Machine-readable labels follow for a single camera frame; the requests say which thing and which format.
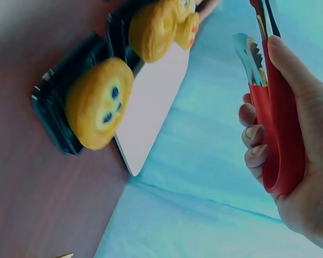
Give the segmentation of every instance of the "tongs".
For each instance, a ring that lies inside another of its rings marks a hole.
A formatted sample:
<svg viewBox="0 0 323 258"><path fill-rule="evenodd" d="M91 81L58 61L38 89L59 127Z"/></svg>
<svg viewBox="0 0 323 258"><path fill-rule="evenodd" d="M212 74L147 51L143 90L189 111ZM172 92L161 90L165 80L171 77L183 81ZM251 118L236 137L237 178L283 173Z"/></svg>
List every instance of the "tongs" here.
<svg viewBox="0 0 323 258"><path fill-rule="evenodd" d="M305 172L305 148L299 126L296 98L282 74L269 58L268 38L281 37L269 0L250 0L255 8L265 58L267 76L254 39L233 36L233 45L248 76L256 124L265 129L264 144L268 158L262 165L263 185L267 192L288 195L299 184Z"/></svg>

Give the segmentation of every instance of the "brown table surface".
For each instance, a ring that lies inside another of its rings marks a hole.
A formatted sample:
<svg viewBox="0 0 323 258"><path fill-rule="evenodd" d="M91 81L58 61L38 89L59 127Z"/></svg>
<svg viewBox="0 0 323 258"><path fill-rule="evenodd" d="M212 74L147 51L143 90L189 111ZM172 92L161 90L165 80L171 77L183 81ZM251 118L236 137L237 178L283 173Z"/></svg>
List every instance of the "brown table surface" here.
<svg viewBox="0 0 323 258"><path fill-rule="evenodd" d="M30 105L34 85L120 1L0 1L0 258L92 258L129 177L114 141L62 155Z"/></svg>

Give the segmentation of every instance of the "light blue fabric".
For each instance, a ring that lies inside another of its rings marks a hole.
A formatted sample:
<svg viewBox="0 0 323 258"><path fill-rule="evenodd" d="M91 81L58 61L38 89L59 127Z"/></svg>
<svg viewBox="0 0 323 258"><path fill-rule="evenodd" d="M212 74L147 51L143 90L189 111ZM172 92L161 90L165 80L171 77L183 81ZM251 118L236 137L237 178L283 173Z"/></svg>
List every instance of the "light blue fabric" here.
<svg viewBox="0 0 323 258"><path fill-rule="evenodd" d="M323 0L277 0L281 34L323 80ZM323 257L288 230L243 162L247 78L232 34L260 38L248 0L223 0L191 51L177 98L117 204L95 258Z"/></svg>

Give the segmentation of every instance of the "yellow pastry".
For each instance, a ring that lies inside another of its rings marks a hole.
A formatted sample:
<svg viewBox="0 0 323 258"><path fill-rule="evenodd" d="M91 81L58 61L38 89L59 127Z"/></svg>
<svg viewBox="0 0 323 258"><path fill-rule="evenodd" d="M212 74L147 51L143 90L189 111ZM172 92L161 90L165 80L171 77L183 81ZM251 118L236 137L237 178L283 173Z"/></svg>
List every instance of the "yellow pastry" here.
<svg viewBox="0 0 323 258"><path fill-rule="evenodd" d="M200 18L199 13L191 13L188 18L178 25L175 41L183 48L188 50L192 47L195 41L195 36L199 30Z"/></svg>
<svg viewBox="0 0 323 258"><path fill-rule="evenodd" d="M177 28L174 0L142 7L129 26L129 45L146 63L161 59L171 47Z"/></svg>
<svg viewBox="0 0 323 258"><path fill-rule="evenodd" d="M69 89L65 112L76 137L98 150L113 138L127 108L134 76L119 58L111 58L84 72Z"/></svg>
<svg viewBox="0 0 323 258"><path fill-rule="evenodd" d="M179 23L185 21L190 13L193 13L195 9L195 0L174 0L176 9L176 15Z"/></svg>

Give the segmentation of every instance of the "hand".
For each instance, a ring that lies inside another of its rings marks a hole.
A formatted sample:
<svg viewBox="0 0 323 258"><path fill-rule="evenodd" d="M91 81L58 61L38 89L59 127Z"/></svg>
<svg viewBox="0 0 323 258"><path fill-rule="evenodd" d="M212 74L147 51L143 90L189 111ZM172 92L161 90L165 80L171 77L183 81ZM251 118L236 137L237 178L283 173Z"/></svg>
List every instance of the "hand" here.
<svg viewBox="0 0 323 258"><path fill-rule="evenodd" d="M288 196L273 195L282 221L323 248L323 83L282 42L272 36L268 43L274 66L288 81L297 99L297 110L307 155L305 176ZM264 129L254 125L256 112L250 94L243 97L239 110L242 134L248 150L245 162L253 176L262 183L262 164L268 147L262 145Z"/></svg>

